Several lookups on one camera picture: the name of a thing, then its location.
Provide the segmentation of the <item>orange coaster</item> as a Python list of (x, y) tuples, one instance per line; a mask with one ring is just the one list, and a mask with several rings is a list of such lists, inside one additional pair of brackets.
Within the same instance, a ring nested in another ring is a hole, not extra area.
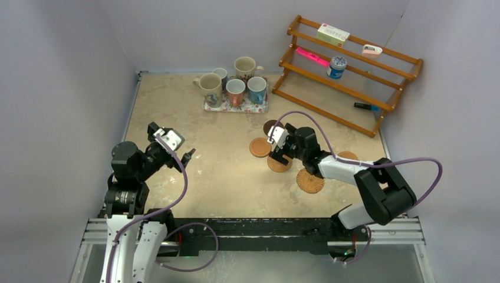
[(338, 157), (343, 159), (359, 160), (356, 154), (351, 151), (342, 151), (337, 154)]

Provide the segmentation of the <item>dark wooden coaster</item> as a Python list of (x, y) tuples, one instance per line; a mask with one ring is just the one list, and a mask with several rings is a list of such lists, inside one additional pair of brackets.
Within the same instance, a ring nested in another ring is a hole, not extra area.
[(281, 122), (277, 122), (276, 120), (268, 120), (264, 123), (263, 131), (266, 137), (273, 135), (275, 131), (281, 132), (284, 130), (284, 125)]

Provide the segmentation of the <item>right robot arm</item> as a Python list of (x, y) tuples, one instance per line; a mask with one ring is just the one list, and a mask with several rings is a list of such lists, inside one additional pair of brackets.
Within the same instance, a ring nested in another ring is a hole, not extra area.
[(275, 145), (269, 154), (280, 164), (289, 159), (302, 161), (305, 171), (320, 179), (342, 181), (357, 187), (361, 202), (350, 205), (333, 216), (333, 236), (345, 240), (354, 228), (376, 223), (386, 225), (417, 203), (416, 195), (401, 173), (383, 157), (362, 164), (342, 159), (322, 150), (310, 127), (271, 127), (268, 142)]

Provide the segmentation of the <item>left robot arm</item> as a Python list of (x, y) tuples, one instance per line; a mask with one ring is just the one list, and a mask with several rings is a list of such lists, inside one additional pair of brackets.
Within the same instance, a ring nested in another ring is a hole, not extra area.
[(149, 195), (146, 181), (163, 166), (184, 173), (195, 150), (178, 158), (175, 152), (185, 140), (173, 129), (160, 128), (148, 139), (144, 152), (132, 141), (119, 143), (111, 152), (113, 174), (104, 198), (107, 243), (101, 282), (146, 282), (161, 243), (176, 233), (170, 210), (144, 211)]

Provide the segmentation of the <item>woven rattan coaster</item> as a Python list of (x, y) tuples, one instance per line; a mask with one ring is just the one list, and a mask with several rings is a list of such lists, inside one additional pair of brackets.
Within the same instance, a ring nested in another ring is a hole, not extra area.
[(301, 169), (297, 173), (297, 185), (298, 187), (309, 194), (315, 194), (320, 192), (325, 185), (325, 180), (309, 174), (305, 169)]
[(283, 158), (288, 161), (287, 165), (283, 165), (280, 162), (278, 162), (278, 161), (274, 160), (273, 158), (271, 158), (270, 156), (268, 156), (268, 158), (267, 158), (267, 165), (268, 165), (268, 167), (272, 171), (278, 172), (278, 173), (283, 173), (283, 172), (288, 171), (291, 168), (291, 166), (293, 164), (293, 161), (292, 161), (292, 159), (290, 159), (286, 155), (283, 155)]

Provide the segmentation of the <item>light wooden coaster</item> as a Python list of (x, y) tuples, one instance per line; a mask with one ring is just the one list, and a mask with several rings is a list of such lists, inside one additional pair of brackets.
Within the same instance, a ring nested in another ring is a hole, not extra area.
[(267, 139), (258, 137), (253, 139), (249, 144), (249, 151), (255, 157), (265, 157), (269, 155), (272, 146), (268, 143)]

